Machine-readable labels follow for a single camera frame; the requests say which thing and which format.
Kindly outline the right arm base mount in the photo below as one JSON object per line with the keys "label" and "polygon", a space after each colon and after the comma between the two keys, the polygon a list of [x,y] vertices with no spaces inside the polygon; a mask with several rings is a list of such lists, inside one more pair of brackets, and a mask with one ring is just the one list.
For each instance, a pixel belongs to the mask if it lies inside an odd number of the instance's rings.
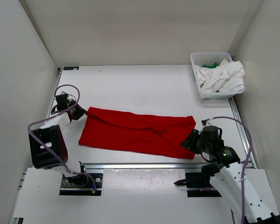
{"label": "right arm base mount", "polygon": [[185,171],[183,179],[174,182],[177,187],[186,187],[188,198],[222,197],[221,194],[207,181],[200,171]]}

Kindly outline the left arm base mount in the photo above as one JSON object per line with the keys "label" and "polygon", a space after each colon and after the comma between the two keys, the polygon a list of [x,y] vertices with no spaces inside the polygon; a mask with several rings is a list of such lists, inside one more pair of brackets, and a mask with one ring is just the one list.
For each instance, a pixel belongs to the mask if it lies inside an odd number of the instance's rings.
{"label": "left arm base mount", "polygon": [[93,182],[87,175],[75,177],[62,176],[59,195],[61,196],[101,196],[103,185],[103,170],[88,170]]}

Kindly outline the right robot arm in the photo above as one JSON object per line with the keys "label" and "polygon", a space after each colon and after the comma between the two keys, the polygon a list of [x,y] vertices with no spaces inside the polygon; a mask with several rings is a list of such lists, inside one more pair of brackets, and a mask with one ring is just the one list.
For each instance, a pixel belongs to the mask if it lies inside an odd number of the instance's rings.
{"label": "right robot arm", "polygon": [[180,145],[195,154],[206,153],[210,159],[201,172],[187,173],[175,185],[185,185],[192,192],[217,191],[243,224],[280,224],[280,215],[274,214],[259,196],[235,150],[225,146],[221,128],[194,129]]}

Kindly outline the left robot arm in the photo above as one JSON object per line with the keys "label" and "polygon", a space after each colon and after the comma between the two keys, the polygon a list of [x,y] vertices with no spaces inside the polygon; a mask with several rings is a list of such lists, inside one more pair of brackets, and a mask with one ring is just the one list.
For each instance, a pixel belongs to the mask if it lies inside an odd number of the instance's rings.
{"label": "left robot arm", "polygon": [[75,97],[62,91],[56,95],[57,104],[51,111],[51,117],[35,130],[29,130],[29,144],[33,166],[36,169],[52,169],[60,172],[79,187],[88,183],[89,176],[80,161],[73,161],[68,156],[63,138],[63,130],[72,121],[79,120],[86,113]]}

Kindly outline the red t-shirt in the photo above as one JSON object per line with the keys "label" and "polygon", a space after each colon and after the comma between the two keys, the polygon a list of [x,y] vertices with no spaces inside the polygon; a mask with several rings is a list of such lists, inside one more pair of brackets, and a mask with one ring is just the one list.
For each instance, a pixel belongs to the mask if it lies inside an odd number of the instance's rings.
{"label": "red t-shirt", "polygon": [[181,147],[194,130],[192,116],[170,117],[90,107],[79,145],[108,150],[194,159]]}

